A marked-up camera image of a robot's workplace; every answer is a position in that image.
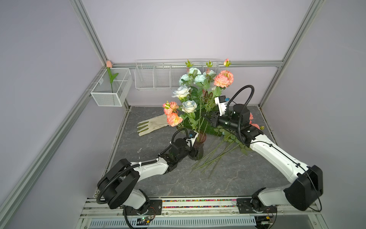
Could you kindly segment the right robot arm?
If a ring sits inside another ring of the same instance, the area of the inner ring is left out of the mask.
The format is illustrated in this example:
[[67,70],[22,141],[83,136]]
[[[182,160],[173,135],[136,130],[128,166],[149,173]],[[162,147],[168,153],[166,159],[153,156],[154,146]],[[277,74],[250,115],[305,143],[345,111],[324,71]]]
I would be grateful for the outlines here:
[[305,211],[323,195],[323,171],[318,166],[308,166],[286,153],[251,122],[251,113],[245,105],[234,105],[231,113],[219,104],[218,112],[205,115],[213,127],[222,127],[252,151],[260,154],[278,169],[289,184],[278,188],[261,188],[252,195],[250,206],[255,212],[267,207],[291,205]]

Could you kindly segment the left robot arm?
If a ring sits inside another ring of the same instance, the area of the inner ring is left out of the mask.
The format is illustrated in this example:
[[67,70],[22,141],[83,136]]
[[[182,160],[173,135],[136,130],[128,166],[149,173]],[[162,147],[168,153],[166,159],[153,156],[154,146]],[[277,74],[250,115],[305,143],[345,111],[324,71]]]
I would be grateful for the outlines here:
[[173,171],[179,162],[194,152],[194,143],[193,136],[178,138],[172,140],[156,159],[143,162],[121,159],[98,182],[97,204],[107,204],[110,209],[130,207],[140,215],[146,214],[151,207],[150,199],[142,190],[135,189],[136,184]]

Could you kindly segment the dark glass vase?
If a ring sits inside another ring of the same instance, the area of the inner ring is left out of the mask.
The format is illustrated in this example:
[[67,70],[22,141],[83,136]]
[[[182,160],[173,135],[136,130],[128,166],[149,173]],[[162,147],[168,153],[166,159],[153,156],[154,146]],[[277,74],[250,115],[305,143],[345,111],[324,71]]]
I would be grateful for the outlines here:
[[206,141],[206,134],[199,133],[196,134],[193,144],[193,149],[191,150],[189,157],[194,161],[201,160],[204,155],[204,142]]

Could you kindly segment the small peach rose spray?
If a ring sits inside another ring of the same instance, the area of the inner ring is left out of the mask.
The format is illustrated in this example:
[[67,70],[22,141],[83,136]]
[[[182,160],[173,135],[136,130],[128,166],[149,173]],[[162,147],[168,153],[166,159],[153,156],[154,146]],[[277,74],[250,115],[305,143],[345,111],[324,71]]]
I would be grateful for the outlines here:
[[[185,99],[179,100],[181,102],[178,105],[176,102],[166,102],[163,104],[164,113],[167,117],[167,123],[171,127],[183,127],[183,121],[188,118],[191,124],[192,130],[198,133],[200,127],[197,127],[201,118],[204,118],[204,114],[208,114],[213,111],[215,107],[214,99],[222,94],[222,92],[231,86],[234,82],[234,75],[228,69],[216,73],[214,78],[214,85],[216,89],[214,91],[206,91],[202,88],[192,86],[190,87],[190,94]],[[182,102],[194,100],[197,103],[197,109],[193,113],[185,113],[182,111]]]

